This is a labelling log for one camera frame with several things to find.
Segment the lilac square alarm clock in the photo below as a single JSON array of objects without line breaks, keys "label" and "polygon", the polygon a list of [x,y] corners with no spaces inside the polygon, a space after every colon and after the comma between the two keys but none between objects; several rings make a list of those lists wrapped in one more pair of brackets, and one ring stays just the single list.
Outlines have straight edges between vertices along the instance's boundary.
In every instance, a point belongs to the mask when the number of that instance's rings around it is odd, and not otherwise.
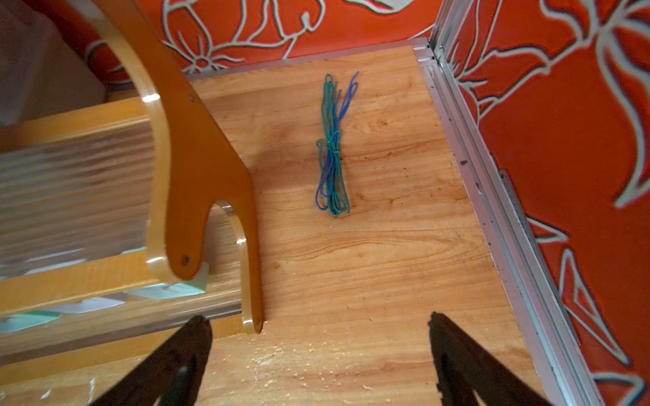
[{"label": "lilac square alarm clock", "polygon": [[121,306],[126,303],[126,300],[122,296],[113,297],[97,297],[92,299],[85,299],[75,303],[61,304],[60,306],[54,306],[47,308],[46,311],[56,312],[66,315],[79,315],[86,314],[93,311],[102,311],[105,309],[110,309],[113,307]]}]

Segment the mint green square clock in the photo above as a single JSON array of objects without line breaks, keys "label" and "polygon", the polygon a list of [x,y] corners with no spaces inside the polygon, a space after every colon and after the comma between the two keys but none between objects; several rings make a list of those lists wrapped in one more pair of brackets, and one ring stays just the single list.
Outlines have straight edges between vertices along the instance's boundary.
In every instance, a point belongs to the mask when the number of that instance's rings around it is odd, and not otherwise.
[{"label": "mint green square clock", "polygon": [[16,333],[25,329],[33,328],[56,321],[60,318],[58,312],[52,311],[33,311],[24,314],[7,316],[1,319],[1,334]]}]

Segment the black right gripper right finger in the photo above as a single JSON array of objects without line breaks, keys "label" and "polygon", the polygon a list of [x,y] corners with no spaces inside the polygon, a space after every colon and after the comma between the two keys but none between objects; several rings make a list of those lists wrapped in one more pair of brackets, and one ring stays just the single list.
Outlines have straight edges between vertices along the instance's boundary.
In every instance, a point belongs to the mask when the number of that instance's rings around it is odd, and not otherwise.
[{"label": "black right gripper right finger", "polygon": [[443,405],[549,404],[448,316],[434,312],[428,326]]}]

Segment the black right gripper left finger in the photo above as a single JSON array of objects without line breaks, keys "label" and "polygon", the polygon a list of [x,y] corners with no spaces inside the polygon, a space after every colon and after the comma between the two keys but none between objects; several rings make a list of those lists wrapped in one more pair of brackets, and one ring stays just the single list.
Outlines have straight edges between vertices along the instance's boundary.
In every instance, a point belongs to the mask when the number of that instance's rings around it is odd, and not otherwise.
[{"label": "black right gripper left finger", "polygon": [[93,404],[195,404],[212,342],[210,321],[194,316]]}]

